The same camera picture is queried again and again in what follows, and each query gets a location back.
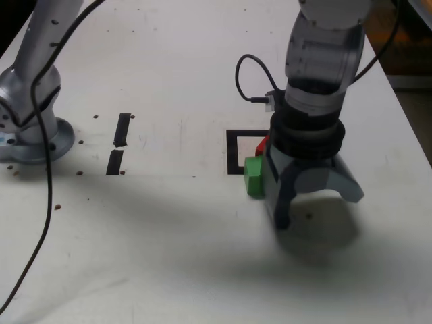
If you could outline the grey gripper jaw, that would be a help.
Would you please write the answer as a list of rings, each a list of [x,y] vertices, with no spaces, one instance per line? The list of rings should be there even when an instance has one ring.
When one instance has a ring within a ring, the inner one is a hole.
[[[358,203],[364,192],[341,157],[332,157],[331,169],[310,169],[298,174],[295,181],[296,193],[312,193],[333,190],[349,203]]]

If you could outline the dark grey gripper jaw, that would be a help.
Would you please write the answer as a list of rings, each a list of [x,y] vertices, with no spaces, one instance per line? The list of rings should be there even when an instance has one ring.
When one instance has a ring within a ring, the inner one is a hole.
[[[294,159],[276,148],[269,138],[263,152],[263,191],[265,206],[276,230],[287,230],[291,224],[290,204],[296,196],[297,171]]]

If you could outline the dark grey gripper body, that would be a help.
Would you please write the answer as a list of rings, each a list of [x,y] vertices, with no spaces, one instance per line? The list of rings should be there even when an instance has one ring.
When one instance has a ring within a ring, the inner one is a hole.
[[[299,159],[291,158],[286,172],[289,174],[300,174],[310,169],[331,169],[334,167],[333,158],[330,159]]]

